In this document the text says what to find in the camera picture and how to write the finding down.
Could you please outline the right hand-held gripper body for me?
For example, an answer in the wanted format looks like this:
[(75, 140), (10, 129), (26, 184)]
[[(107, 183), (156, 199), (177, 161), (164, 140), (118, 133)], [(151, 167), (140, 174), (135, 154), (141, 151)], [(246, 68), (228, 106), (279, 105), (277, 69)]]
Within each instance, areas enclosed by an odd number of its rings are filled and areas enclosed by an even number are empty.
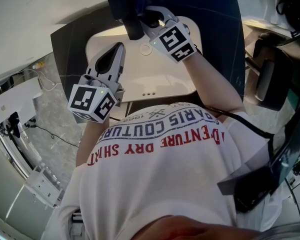
[(164, 26), (160, 26), (149, 43), (175, 63), (180, 63), (197, 52), (189, 28), (178, 17), (168, 19)]

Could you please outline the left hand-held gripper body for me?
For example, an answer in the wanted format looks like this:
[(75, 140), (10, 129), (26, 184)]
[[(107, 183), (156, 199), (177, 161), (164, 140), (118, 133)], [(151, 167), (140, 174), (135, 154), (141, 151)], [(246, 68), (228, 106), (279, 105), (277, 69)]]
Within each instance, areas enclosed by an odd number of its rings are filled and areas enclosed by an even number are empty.
[(67, 108), (80, 119), (103, 123), (111, 110), (121, 105), (124, 92), (118, 81), (84, 74), (73, 85)]

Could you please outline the dark blue cloth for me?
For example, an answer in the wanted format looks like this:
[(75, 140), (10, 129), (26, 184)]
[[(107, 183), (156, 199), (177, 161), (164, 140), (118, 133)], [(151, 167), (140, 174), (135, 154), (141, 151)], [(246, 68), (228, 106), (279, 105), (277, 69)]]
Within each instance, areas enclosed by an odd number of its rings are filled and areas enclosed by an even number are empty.
[(132, 0), (133, 6), (138, 17), (142, 17), (144, 15), (144, 11), (146, 7), (152, 4), (151, 0)]

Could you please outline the black faucet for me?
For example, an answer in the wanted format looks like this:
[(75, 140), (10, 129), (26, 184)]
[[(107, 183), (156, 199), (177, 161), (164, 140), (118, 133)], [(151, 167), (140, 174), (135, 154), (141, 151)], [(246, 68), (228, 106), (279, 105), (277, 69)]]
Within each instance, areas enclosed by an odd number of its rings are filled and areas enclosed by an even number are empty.
[(123, 23), (131, 41), (141, 39), (145, 33), (132, 0), (108, 0), (113, 18)]

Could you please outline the person's right forearm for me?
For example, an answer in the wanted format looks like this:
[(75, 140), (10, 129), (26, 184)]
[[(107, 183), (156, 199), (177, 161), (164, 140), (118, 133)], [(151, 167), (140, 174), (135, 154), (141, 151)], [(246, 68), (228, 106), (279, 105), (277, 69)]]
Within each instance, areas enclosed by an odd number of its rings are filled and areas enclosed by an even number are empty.
[(200, 53), (196, 52), (182, 62), (205, 107), (247, 115), (236, 89)]

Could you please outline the person's left forearm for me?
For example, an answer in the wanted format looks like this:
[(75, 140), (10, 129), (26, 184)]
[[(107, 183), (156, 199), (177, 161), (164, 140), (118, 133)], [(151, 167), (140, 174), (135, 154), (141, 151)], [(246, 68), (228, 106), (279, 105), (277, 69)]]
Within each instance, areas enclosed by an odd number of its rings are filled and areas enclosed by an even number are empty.
[(81, 138), (76, 159), (75, 166), (78, 167), (87, 162), (92, 150), (94, 149), (101, 134), (109, 127), (110, 120), (107, 118), (103, 123), (88, 121), (85, 131)]

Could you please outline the round white drain cover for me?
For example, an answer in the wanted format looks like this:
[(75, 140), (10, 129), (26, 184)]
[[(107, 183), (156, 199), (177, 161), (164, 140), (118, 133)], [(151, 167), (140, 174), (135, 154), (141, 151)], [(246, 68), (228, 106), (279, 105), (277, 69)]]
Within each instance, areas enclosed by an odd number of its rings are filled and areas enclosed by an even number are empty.
[(149, 56), (153, 51), (153, 47), (148, 43), (143, 43), (139, 46), (139, 52), (143, 56)]

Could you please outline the white sink basin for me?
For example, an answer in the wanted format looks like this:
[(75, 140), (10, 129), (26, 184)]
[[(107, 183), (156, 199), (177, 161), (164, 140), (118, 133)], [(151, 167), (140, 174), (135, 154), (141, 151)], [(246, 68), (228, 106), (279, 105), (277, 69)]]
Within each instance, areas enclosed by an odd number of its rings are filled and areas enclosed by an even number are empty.
[(150, 55), (142, 55), (139, 47), (150, 44), (149, 37), (144, 35), (139, 40), (130, 40), (123, 25), (97, 33), (87, 41), (88, 63), (115, 43), (124, 44), (126, 50), (123, 72), (118, 80), (125, 90), (122, 102), (184, 96), (196, 90), (182, 62), (173, 62), (153, 46)]

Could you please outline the white cardboard box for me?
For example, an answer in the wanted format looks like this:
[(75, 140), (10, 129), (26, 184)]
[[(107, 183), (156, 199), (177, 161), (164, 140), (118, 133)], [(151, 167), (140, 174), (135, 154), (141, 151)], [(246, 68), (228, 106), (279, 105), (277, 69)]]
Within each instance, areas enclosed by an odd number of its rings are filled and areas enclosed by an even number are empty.
[(0, 94), (0, 124), (15, 112), (21, 124), (35, 117), (34, 99), (42, 94), (38, 77), (31, 78)]

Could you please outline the black tangled equipment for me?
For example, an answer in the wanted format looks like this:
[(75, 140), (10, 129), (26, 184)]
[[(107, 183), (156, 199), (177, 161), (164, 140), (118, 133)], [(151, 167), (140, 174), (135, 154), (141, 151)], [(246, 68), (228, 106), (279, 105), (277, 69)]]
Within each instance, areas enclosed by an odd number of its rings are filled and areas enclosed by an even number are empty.
[(20, 138), (19, 122), (18, 113), (14, 112), (6, 121), (0, 124), (0, 136), (9, 137), (10, 139), (12, 139), (12, 136)]

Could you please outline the white desk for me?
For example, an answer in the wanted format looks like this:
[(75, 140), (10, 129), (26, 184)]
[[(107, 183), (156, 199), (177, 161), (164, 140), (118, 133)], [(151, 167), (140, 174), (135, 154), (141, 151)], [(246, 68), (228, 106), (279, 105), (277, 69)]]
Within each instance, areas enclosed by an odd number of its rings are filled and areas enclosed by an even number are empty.
[(294, 30), (286, 16), (277, 12), (279, 0), (239, 0), (243, 24), (266, 29), (286, 37)]

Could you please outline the white electrical box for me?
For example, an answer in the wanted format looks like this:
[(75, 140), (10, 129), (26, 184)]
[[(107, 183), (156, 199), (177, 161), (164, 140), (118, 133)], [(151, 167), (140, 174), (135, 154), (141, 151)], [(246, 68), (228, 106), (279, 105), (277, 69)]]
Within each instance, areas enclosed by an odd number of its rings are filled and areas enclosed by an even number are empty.
[(63, 191), (57, 181), (53, 181), (45, 168), (37, 165), (25, 181), (24, 186), (44, 205), (54, 208), (58, 206), (59, 197)]

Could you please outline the black office chair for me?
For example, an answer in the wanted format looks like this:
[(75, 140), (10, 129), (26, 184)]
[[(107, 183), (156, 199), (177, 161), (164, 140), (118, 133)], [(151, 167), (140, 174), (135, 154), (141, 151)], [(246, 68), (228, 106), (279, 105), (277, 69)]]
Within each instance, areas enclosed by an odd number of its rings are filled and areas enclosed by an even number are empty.
[(300, 104), (300, 35), (285, 39), (275, 33), (261, 34), (252, 55), (245, 59), (249, 73), (245, 99), (256, 106), (279, 111), (289, 94)]

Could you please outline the person's white printed shirt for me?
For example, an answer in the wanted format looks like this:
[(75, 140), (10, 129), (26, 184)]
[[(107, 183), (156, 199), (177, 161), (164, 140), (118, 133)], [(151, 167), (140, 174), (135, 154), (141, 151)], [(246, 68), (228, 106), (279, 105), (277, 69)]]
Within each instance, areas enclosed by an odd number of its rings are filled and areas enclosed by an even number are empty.
[(167, 216), (266, 231), (282, 211), (281, 189), (243, 214), (218, 187), (265, 145), (238, 120), (220, 121), (191, 103), (132, 113), (108, 127), (74, 169), (57, 212), (61, 240), (71, 240), (78, 209), (85, 240), (131, 240)]

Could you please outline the silver metal door frame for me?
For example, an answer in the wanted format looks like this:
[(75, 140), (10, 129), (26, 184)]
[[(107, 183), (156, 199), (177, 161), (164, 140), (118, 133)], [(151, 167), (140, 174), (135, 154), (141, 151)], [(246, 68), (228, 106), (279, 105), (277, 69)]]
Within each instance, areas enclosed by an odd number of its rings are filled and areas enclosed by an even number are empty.
[(15, 143), (0, 136), (0, 237), (13, 240), (61, 240), (58, 206), (46, 206), (25, 187), (33, 169), (45, 168), (51, 180), (56, 177), (44, 163), (30, 164)]

